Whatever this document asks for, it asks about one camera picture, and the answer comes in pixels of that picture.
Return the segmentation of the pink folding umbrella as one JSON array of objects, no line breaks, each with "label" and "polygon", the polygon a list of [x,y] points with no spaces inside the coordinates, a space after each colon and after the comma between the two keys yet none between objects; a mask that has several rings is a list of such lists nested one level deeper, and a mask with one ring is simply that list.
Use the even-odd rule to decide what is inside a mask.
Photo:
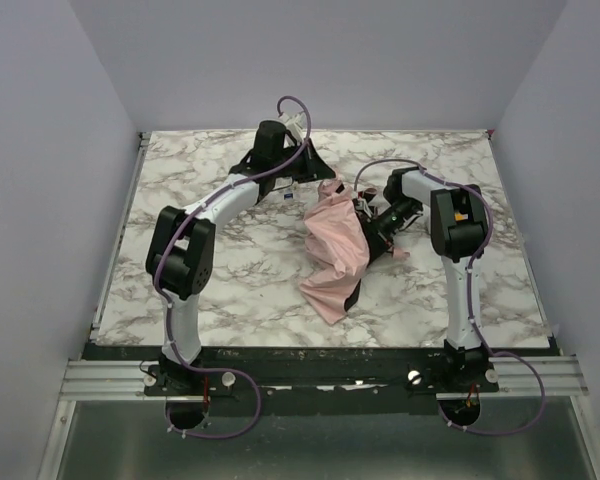
[{"label": "pink folding umbrella", "polygon": [[302,280],[304,299],[329,325],[357,302],[357,288],[371,262],[371,251],[356,216],[353,190],[340,179],[318,185],[318,202],[304,215],[305,251],[319,270]]}]

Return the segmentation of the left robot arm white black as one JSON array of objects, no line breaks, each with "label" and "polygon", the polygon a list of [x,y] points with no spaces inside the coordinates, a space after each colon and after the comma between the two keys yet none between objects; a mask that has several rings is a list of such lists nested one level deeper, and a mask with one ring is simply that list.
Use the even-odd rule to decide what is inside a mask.
[{"label": "left robot arm white black", "polygon": [[305,116],[281,114],[259,124],[253,146],[218,188],[185,208],[160,211],[145,269],[163,303],[168,360],[190,365],[201,353],[198,304],[211,278],[217,234],[260,203],[279,178],[306,183],[334,176],[310,140]]}]

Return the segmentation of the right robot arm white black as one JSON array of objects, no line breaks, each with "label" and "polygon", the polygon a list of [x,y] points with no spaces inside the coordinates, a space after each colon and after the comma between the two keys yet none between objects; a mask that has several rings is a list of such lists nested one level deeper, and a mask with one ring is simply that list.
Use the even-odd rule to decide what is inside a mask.
[{"label": "right robot arm white black", "polygon": [[442,261],[447,287],[447,368],[461,371],[486,364],[489,349],[481,332],[479,278],[493,220],[480,188],[442,180],[412,165],[391,173],[382,196],[388,203],[382,212],[371,208],[371,190],[353,198],[369,261],[387,254],[398,231],[428,212],[431,245]]}]

